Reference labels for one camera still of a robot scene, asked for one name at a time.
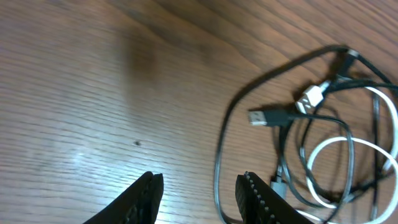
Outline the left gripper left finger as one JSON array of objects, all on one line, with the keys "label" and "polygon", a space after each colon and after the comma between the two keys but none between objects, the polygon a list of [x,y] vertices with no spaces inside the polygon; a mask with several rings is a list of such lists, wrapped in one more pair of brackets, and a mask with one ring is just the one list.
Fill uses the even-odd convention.
[{"label": "left gripper left finger", "polygon": [[145,172],[84,224],[154,224],[163,192],[163,175]]}]

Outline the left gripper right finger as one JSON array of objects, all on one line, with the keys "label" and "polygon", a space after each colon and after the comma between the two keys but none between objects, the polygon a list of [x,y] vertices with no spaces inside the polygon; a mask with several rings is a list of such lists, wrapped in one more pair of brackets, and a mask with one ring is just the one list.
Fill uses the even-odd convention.
[{"label": "left gripper right finger", "polygon": [[253,172],[237,176],[235,197],[244,224],[313,224]]}]

